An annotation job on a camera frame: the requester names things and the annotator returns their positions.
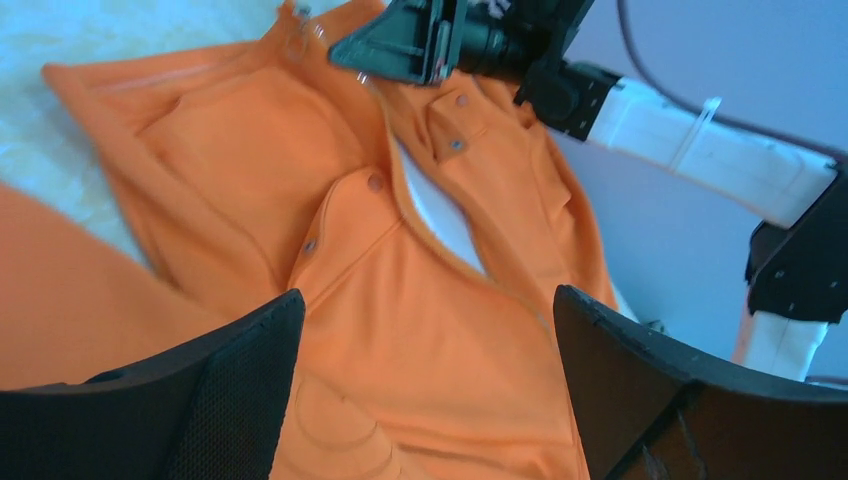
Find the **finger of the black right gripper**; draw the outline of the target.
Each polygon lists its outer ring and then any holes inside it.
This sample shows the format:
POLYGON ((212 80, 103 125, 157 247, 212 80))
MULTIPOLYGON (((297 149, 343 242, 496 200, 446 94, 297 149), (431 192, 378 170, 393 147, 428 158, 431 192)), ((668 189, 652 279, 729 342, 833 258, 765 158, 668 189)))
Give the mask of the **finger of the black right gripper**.
POLYGON ((434 1, 393 1, 376 18, 333 44, 330 63, 408 85, 433 83, 434 1))

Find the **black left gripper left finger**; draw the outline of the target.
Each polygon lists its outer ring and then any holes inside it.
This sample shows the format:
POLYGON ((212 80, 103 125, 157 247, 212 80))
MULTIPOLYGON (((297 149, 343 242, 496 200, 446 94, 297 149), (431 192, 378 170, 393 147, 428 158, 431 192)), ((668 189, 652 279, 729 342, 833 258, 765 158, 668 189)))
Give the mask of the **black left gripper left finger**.
POLYGON ((5 479, 266 479, 305 316, 290 290, 82 384, 1 395, 5 479))

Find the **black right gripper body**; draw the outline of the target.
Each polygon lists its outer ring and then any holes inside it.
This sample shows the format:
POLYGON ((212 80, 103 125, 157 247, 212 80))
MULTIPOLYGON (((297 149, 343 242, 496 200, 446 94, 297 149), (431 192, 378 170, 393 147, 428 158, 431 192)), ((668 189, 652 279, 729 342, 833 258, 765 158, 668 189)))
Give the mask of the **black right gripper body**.
POLYGON ((585 1, 510 1, 499 15, 486 2, 427 1, 425 83, 455 70, 520 82, 535 68, 557 72, 593 5, 585 1))

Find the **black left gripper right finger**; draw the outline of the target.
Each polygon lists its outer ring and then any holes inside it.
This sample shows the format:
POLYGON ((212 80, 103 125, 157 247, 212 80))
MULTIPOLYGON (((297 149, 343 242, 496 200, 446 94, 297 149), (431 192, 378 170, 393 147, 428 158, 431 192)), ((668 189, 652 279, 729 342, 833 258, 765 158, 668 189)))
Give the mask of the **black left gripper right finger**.
POLYGON ((843 479, 847 394, 760 373, 571 286, 554 321, 594 479, 843 479))

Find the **orange fleece jacket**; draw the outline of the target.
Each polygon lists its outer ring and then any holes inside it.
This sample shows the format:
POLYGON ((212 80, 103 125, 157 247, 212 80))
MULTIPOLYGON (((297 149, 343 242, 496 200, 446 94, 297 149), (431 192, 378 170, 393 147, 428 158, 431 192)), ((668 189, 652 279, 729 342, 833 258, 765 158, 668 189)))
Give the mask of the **orange fleece jacket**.
POLYGON ((616 303, 590 203, 506 83, 331 66, 382 11, 283 4, 259 40, 50 64, 145 270, 1 191, 1 385, 73 383, 296 288, 275 479, 585 479, 552 300, 616 303))

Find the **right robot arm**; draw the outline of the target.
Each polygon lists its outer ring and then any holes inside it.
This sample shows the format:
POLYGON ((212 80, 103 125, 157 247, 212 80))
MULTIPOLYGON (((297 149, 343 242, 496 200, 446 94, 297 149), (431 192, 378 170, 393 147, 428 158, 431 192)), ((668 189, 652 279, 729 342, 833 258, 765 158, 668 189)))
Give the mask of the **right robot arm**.
POLYGON ((394 1, 334 42, 329 61, 436 86, 454 71, 516 82, 514 101, 574 140, 631 156, 756 214, 736 363, 806 379, 847 310, 847 156, 695 107, 646 73, 627 78, 564 54, 587 1, 394 1))

